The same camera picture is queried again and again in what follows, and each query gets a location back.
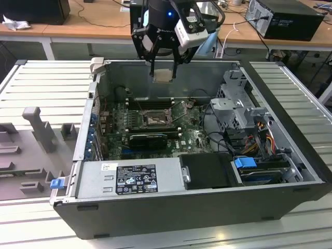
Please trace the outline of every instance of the blue latch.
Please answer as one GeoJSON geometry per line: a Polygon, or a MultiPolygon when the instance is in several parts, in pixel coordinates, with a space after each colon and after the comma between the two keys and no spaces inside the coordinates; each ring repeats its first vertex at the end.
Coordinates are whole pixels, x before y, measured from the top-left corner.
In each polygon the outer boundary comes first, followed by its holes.
{"type": "Polygon", "coordinates": [[[238,168],[256,168],[257,164],[253,157],[239,157],[238,159],[234,160],[234,163],[238,168]]]}
{"type": "Polygon", "coordinates": [[[64,188],[64,179],[60,178],[60,179],[53,179],[51,181],[51,185],[50,185],[51,189],[61,189],[64,188]]]}

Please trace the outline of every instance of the power supply label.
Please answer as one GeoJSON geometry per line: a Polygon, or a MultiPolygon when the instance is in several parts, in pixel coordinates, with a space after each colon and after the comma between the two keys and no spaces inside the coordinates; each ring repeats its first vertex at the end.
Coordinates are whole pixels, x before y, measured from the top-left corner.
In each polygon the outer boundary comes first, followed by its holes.
{"type": "Polygon", "coordinates": [[[116,190],[118,195],[158,192],[156,165],[118,166],[116,190]]]}

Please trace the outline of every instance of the computer case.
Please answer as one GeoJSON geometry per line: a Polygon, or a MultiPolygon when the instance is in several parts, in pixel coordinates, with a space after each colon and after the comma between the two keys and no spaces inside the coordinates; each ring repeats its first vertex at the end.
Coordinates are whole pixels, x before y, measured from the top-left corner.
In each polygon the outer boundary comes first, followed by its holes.
{"type": "Polygon", "coordinates": [[[265,39],[310,41],[324,15],[296,0],[251,0],[246,20],[265,39]]]}
{"type": "Polygon", "coordinates": [[[0,17],[15,21],[62,25],[69,16],[68,0],[2,0],[0,17]]]}

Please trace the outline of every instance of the wooden table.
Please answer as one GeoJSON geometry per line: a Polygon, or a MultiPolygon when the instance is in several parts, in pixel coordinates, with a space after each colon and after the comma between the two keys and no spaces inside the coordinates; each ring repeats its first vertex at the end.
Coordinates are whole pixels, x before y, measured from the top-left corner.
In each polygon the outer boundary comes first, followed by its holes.
{"type": "MultiPolygon", "coordinates": [[[[311,7],[315,4],[315,1],[301,1],[311,7]]],[[[69,3],[71,13],[64,25],[32,24],[32,29],[17,31],[8,30],[0,25],[0,40],[40,42],[48,60],[54,60],[51,43],[132,44],[130,16],[128,12],[120,12],[120,5],[112,0],[95,0],[94,3],[69,0],[69,3]],[[103,27],[101,25],[121,27],[103,27]]],[[[244,7],[230,8],[240,11],[244,10],[244,7]]],[[[226,13],[225,23],[241,21],[244,21],[244,18],[238,13],[226,13]]],[[[250,24],[239,24],[237,28],[239,32],[232,32],[229,35],[226,47],[265,49],[250,24]]],[[[231,29],[233,29],[232,25],[223,25],[219,38],[223,41],[231,29]]],[[[266,39],[265,43],[270,49],[331,51],[332,25],[322,23],[311,41],[266,39]]]]}

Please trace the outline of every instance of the sticker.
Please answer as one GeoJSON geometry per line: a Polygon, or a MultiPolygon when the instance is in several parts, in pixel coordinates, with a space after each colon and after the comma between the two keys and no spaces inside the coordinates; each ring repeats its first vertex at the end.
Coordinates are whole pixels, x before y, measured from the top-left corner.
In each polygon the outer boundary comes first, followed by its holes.
{"type": "Polygon", "coordinates": [[[116,170],[116,168],[118,167],[117,163],[102,163],[102,171],[105,170],[116,170]]]}
{"type": "Polygon", "coordinates": [[[158,192],[156,165],[134,165],[116,167],[116,194],[158,192]]]}
{"type": "Polygon", "coordinates": [[[187,17],[188,22],[197,22],[196,17],[187,17]]]}

